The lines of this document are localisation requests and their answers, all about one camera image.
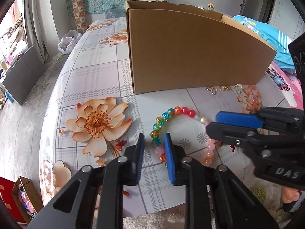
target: screw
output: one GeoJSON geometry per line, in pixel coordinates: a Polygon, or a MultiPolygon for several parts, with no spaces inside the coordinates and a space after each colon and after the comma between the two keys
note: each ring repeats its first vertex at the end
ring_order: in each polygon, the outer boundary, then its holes
{"type": "Polygon", "coordinates": [[[224,164],[221,164],[218,166],[219,171],[221,172],[226,172],[228,170],[228,167],[225,166],[224,164]]]}
{"type": "Polygon", "coordinates": [[[92,169],[92,167],[90,165],[85,165],[83,166],[83,168],[81,168],[81,171],[86,173],[89,172],[92,169]]]}
{"type": "Polygon", "coordinates": [[[118,157],[117,161],[118,161],[119,163],[124,163],[124,162],[127,161],[127,157],[125,157],[125,156],[120,156],[120,157],[118,157]]]}
{"type": "Polygon", "coordinates": [[[270,157],[271,156],[271,151],[270,150],[263,150],[261,152],[262,157],[270,157]]]}
{"type": "Polygon", "coordinates": [[[249,131],[249,132],[247,132],[247,135],[248,135],[248,136],[254,136],[254,135],[255,135],[255,132],[249,131]]]}
{"type": "Polygon", "coordinates": [[[183,157],[182,161],[183,161],[184,163],[190,163],[190,162],[192,161],[192,158],[189,157],[189,156],[186,156],[186,157],[183,157]]]}

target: blue clothing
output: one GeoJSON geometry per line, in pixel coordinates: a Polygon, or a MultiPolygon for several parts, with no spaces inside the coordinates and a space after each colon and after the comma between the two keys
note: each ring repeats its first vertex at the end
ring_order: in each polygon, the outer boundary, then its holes
{"type": "Polygon", "coordinates": [[[288,44],[292,40],[285,33],[267,23],[258,22],[242,15],[236,15],[233,19],[250,28],[276,49],[274,62],[278,67],[289,73],[295,73],[293,60],[288,50],[288,44]]]}

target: beaded bracelet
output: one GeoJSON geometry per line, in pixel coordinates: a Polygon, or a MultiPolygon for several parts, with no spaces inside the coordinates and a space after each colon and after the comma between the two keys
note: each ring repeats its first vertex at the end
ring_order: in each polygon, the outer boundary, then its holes
{"type": "MultiPolygon", "coordinates": [[[[165,151],[164,146],[161,145],[161,141],[159,139],[160,133],[159,131],[162,129],[162,125],[173,117],[174,115],[188,115],[190,118],[195,119],[196,121],[200,122],[203,125],[207,125],[209,122],[207,118],[202,116],[199,113],[196,113],[194,110],[189,110],[187,107],[175,107],[170,108],[167,112],[163,113],[162,116],[156,118],[156,123],[152,126],[153,131],[151,131],[150,136],[153,138],[152,144],[156,147],[155,152],[156,154],[160,155],[159,159],[162,163],[166,163],[165,151]]],[[[208,145],[204,150],[203,161],[202,164],[206,166],[210,166],[212,163],[212,158],[214,156],[214,149],[215,149],[215,140],[208,138],[208,145]]]]}

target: gray concrete floor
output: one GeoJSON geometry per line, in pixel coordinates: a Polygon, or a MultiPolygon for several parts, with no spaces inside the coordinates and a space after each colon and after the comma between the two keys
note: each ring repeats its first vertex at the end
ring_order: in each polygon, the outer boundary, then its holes
{"type": "Polygon", "coordinates": [[[45,73],[22,106],[7,100],[0,110],[0,176],[12,181],[16,181],[18,176],[30,178],[39,195],[42,123],[52,90],[68,56],[64,55],[58,62],[48,59],[44,64],[45,73]]]}

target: plastic bag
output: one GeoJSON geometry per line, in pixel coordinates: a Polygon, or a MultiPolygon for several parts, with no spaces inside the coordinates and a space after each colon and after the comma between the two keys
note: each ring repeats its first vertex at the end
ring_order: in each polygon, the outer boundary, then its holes
{"type": "Polygon", "coordinates": [[[76,30],[70,30],[61,39],[61,42],[58,44],[58,50],[63,54],[71,53],[81,36],[82,34],[76,30]]]}

